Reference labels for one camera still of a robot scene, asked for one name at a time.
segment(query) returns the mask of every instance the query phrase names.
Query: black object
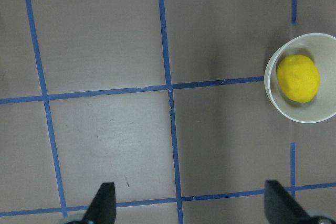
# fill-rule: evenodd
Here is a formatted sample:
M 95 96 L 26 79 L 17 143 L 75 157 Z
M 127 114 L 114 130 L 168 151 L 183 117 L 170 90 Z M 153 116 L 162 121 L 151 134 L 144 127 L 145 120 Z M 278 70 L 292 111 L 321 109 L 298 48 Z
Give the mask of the black object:
M 117 216 L 115 190 L 113 182 L 101 184 L 82 220 L 67 224 L 114 224 Z
M 264 208 L 270 224 L 336 224 L 324 216 L 310 217 L 276 180 L 265 182 Z

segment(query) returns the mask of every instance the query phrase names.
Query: bowl rim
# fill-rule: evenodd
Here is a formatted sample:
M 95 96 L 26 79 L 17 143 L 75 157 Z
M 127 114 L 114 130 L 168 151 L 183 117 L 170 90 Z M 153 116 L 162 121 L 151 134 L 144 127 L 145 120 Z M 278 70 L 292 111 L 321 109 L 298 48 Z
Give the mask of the bowl rim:
M 271 64 L 270 67 L 269 67 L 269 71 L 268 73 L 266 72 L 267 71 L 267 67 L 266 67 L 266 70 L 265 70 L 265 78 L 264 78 L 264 82 L 265 82 L 265 88 L 267 87 L 267 93 L 269 94 L 268 98 L 271 100 L 272 104 L 276 107 L 276 109 L 281 113 L 283 114 L 285 117 L 295 121 L 295 122 L 298 122 L 298 123 L 318 123 L 318 122 L 322 122 L 324 120 L 327 120 L 331 117 L 333 117 L 334 115 L 336 115 L 336 111 L 333 112 L 332 114 L 330 114 L 329 116 L 325 117 L 325 118 L 322 118 L 322 119 L 319 119 L 319 120 L 311 120 L 311 121 L 302 121 L 302 120 L 298 120 L 298 119 L 295 119 L 295 118 L 292 118 L 291 116 L 287 115 L 284 111 L 282 111 L 282 109 L 278 106 L 278 104 L 275 102 L 274 98 L 273 98 L 273 95 L 272 95 L 272 92 L 271 92 L 271 85 L 270 85 L 270 79 L 271 79 L 271 73 L 272 73 L 272 69 L 275 65 L 275 62 L 277 61 L 277 59 L 279 58 L 279 56 L 281 55 L 281 53 L 283 52 L 283 50 L 285 48 L 287 48 L 291 43 L 295 42 L 296 40 L 299 40 L 299 39 L 302 39 L 304 37 L 309 37 L 309 36 L 323 36 L 323 37 L 329 37 L 329 38 L 332 38 L 336 41 L 336 37 L 332 36 L 332 35 L 329 35 L 329 34 L 324 34 L 324 33 L 309 33 L 309 34 L 303 34 L 303 35 L 300 35 L 292 40 L 290 40 L 289 42 L 287 42 L 286 44 L 284 44 L 282 47 L 280 47 L 273 55 L 272 57 L 270 58 L 268 64 Z

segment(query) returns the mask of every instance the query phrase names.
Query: yellow object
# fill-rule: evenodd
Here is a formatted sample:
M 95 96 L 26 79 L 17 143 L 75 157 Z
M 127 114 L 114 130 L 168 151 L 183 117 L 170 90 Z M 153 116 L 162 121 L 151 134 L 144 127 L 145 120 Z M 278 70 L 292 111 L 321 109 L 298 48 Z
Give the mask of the yellow object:
M 290 100 L 310 102 L 320 88 L 320 74 L 314 62 L 304 55 L 286 56 L 278 66 L 281 90 Z

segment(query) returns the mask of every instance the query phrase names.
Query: yellow toy in bowl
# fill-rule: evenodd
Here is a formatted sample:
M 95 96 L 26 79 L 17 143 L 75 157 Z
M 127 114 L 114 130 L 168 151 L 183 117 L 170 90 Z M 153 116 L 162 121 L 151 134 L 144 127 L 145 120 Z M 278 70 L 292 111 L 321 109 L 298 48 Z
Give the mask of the yellow toy in bowl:
M 310 102 L 320 88 L 320 74 L 314 62 L 304 55 L 286 56 L 278 65 L 279 86 L 290 100 Z

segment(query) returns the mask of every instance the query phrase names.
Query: bowl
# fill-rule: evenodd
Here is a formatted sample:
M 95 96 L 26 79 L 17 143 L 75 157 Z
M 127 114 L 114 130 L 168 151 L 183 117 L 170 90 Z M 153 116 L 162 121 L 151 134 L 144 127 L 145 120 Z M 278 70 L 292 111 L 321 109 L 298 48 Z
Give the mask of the bowl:
M 320 72 L 320 89 L 312 101 L 298 103 L 282 93 L 277 80 L 278 63 L 287 55 L 311 58 Z M 267 96 L 287 118 L 299 123 L 317 123 L 336 114 L 336 38 L 321 33 L 301 35 L 282 47 L 270 58 L 264 76 Z

